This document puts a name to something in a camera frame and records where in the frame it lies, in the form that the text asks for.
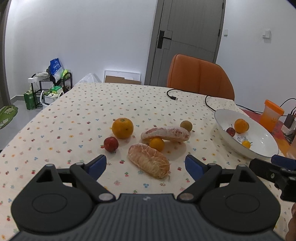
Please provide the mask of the person right hand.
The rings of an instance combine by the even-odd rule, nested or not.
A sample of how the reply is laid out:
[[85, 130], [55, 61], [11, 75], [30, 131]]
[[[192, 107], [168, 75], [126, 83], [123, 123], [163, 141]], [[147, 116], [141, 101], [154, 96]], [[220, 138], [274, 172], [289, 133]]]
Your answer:
[[292, 218], [288, 223], [288, 232], [285, 236], [286, 241], [296, 241], [296, 203], [291, 208]]

